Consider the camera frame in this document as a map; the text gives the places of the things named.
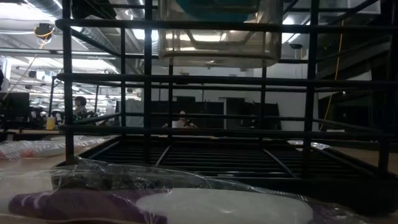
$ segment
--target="translucent plastic container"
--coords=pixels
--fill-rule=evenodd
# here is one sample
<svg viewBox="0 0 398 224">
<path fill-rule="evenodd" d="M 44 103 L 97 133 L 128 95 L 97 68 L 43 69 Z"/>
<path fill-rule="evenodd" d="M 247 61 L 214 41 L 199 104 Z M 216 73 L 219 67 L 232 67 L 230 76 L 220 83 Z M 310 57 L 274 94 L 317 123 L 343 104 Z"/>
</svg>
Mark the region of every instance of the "translucent plastic container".
<svg viewBox="0 0 398 224">
<path fill-rule="evenodd" d="M 281 24 L 281 0 L 159 0 L 163 21 Z M 176 66 L 259 68 L 280 59 L 281 33 L 159 30 L 159 56 Z"/>
</svg>

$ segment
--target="woman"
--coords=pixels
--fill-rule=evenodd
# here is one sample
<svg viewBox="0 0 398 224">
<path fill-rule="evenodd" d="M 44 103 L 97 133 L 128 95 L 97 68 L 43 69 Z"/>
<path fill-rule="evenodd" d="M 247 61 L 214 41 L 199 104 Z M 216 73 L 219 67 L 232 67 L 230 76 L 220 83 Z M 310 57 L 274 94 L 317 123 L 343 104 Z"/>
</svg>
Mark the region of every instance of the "woman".
<svg viewBox="0 0 398 224">
<path fill-rule="evenodd" d="M 78 96 L 75 98 L 75 110 L 73 111 L 73 115 L 81 116 L 82 114 L 87 113 L 86 109 L 87 100 L 82 96 Z"/>
</svg>

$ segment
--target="clear plastic wrap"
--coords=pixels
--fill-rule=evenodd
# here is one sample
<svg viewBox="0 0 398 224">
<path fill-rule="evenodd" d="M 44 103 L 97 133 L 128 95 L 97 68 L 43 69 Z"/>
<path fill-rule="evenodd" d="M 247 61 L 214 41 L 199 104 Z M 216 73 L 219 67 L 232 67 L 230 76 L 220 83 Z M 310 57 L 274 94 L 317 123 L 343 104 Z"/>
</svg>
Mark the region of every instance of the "clear plastic wrap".
<svg viewBox="0 0 398 224">
<path fill-rule="evenodd" d="M 294 146 L 302 146 L 304 144 L 303 140 L 289 140 L 287 142 Z M 320 149 L 320 150 L 331 148 L 331 146 L 328 146 L 327 144 L 322 144 L 322 143 L 317 143 L 317 142 L 311 142 L 311 147 L 314 147 L 314 148 Z"/>
<path fill-rule="evenodd" d="M 158 167 L 77 165 L 0 172 L 0 223 L 365 224 L 301 195 Z"/>
<path fill-rule="evenodd" d="M 4 141 L 0 144 L 0 160 L 16 161 L 21 158 L 58 156 L 65 152 L 65 140 L 53 141 Z M 75 136 L 75 150 L 104 142 L 103 138 Z"/>
</svg>

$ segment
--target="computer monitor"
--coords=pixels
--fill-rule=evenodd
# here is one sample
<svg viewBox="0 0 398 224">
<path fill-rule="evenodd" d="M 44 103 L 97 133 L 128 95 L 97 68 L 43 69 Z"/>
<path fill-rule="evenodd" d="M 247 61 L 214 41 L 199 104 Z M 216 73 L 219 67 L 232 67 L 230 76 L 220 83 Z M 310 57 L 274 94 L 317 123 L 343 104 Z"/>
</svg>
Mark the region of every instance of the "computer monitor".
<svg viewBox="0 0 398 224">
<path fill-rule="evenodd" d="M 7 120 L 26 119 L 30 113 L 29 93 L 0 93 L 0 115 Z"/>
</svg>

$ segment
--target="man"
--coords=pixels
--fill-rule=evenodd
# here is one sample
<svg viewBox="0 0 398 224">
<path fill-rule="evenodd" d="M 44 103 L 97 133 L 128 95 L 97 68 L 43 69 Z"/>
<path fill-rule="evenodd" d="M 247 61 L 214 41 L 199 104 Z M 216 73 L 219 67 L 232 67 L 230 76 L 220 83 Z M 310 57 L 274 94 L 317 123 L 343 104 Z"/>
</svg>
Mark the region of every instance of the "man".
<svg viewBox="0 0 398 224">
<path fill-rule="evenodd" d="M 83 114 L 86 114 L 87 113 L 86 105 L 87 105 L 86 98 L 84 98 L 82 96 L 77 96 L 75 98 L 75 106 L 76 106 L 76 108 L 73 111 L 73 115 L 81 116 Z"/>
<path fill-rule="evenodd" d="M 169 124 L 164 124 L 163 128 L 167 128 Z M 180 118 L 178 121 L 173 121 L 173 128 L 197 128 L 195 124 L 193 124 L 189 119 Z"/>
</svg>

